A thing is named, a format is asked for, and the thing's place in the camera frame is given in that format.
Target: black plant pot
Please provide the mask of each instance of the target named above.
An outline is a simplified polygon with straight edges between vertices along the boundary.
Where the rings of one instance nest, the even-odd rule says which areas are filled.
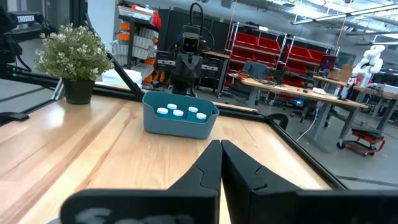
[[[78,80],[70,81],[62,79],[65,86],[65,97],[67,102],[74,105],[85,105],[90,103],[93,94],[94,81]]]

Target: wooden table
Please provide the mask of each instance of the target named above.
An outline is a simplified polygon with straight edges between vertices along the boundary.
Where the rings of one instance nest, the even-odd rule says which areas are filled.
[[[314,144],[317,148],[319,148],[321,151],[326,153],[328,153],[329,150],[321,142],[318,141],[318,137],[321,134],[321,128],[324,127],[325,121],[328,117],[331,104],[345,106],[346,108],[349,108],[348,119],[345,122],[345,125],[343,126],[343,129],[340,132],[339,141],[344,139],[345,136],[348,134],[348,131],[351,128],[356,113],[358,112],[358,108],[368,107],[362,103],[357,103],[351,100],[339,100],[337,96],[334,96],[329,93],[321,95],[314,93],[312,90],[309,89],[307,89],[307,93],[304,93],[303,88],[289,86],[289,85],[283,85],[283,86],[265,85],[252,78],[242,79],[242,83],[245,85],[257,87],[253,88],[253,90],[250,93],[249,101],[252,103],[254,103],[254,99],[259,93],[258,88],[263,88],[266,90],[272,90],[276,92],[285,93],[288,95],[299,96],[310,100],[317,100],[324,102],[323,106],[319,110],[319,115],[313,125],[313,128],[309,132],[307,132],[304,137],[312,144]]]
[[[206,140],[151,134],[142,103],[93,96],[90,105],[60,100],[0,129],[0,223],[45,223],[82,189],[166,189],[212,139],[230,139],[303,189],[329,189],[265,123],[219,116]],[[220,223],[229,223],[224,196]]]
[[[358,96],[356,97],[357,102],[362,102],[364,100],[364,97],[366,94],[374,95],[374,96],[382,96],[385,100],[389,100],[388,106],[380,119],[379,124],[377,125],[376,129],[374,128],[369,128],[368,131],[382,134],[384,131],[384,128],[386,127],[388,121],[390,120],[392,114],[396,110],[396,107],[398,106],[398,94],[395,93],[389,93],[389,92],[378,92],[376,90],[373,90],[371,88],[365,88],[361,86],[354,86],[354,90],[359,91]],[[380,100],[379,103],[376,105],[374,112],[372,113],[372,117],[376,117],[378,114],[378,111],[381,107],[384,106],[384,100]]]
[[[254,86],[258,88],[263,88],[267,90],[272,90],[276,92],[281,92],[281,93],[286,93],[288,95],[293,95],[293,96],[299,96],[311,100],[319,100],[319,101],[325,101],[329,103],[335,103],[335,104],[341,104],[341,105],[347,105],[347,106],[355,106],[355,107],[360,107],[360,108],[367,108],[368,106],[362,104],[362,103],[357,103],[355,101],[347,100],[338,100],[337,96],[334,96],[332,94],[325,94],[321,95],[318,93],[314,93],[311,89],[306,89],[308,93],[304,93],[304,89],[300,87],[294,87],[290,85],[283,85],[283,86],[274,86],[274,85],[265,85],[262,84],[252,78],[246,78],[242,79],[242,83],[245,85],[249,86]]]
[[[378,91],[376,91],[376,90],[373,90],[371,88],[361,87],[361,86],[358,86],[358,85],[354,86],[354,90],[360,91],[360,92],[363,92],[363,93],[366,93],[366,94],[374,95],[374,96],[381,96],[381,94]],[[395,94],[395,93],[389,93],[389,92],[385,92],[384,91],[382,93],[382,95],[387,100],[398,100],[398,94]]]

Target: potted plant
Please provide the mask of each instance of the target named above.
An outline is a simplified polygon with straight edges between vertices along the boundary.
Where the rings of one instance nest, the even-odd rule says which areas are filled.
[[[68,103],[89,103],[95,80],[113,68],[101,38],[87,27],[73,28],[71,24],[61,26],[59,34],[40,37],[44,49],[36,51],[38,71],[62,78]]]

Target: green leaves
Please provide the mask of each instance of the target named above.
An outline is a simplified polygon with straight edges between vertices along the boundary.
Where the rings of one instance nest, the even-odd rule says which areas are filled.
[[[101,38],[87,27],[73,28],[68,24],[60,27],[59,34],[40,37],[45,49],[36,50],[39,56],[35,59],[36,68],[50,76],[95,81],[103,72],[114,68]]]

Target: blue plastic basket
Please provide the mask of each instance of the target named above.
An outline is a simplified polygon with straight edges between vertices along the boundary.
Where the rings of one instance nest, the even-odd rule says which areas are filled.
[[[211,101],[159,91],[147,92],[142,102],[144,104],[144,128],[150,133],[157,134],[206,139],[220,113]],[[194,106],[198,108],[199,113],[207,115],[207,121],[196,123],[157,117],[156,110],[160,107],[167,107],[169,103],[177,105],[177,109],[184,111],[184,113],[187,113],[188,107]]]

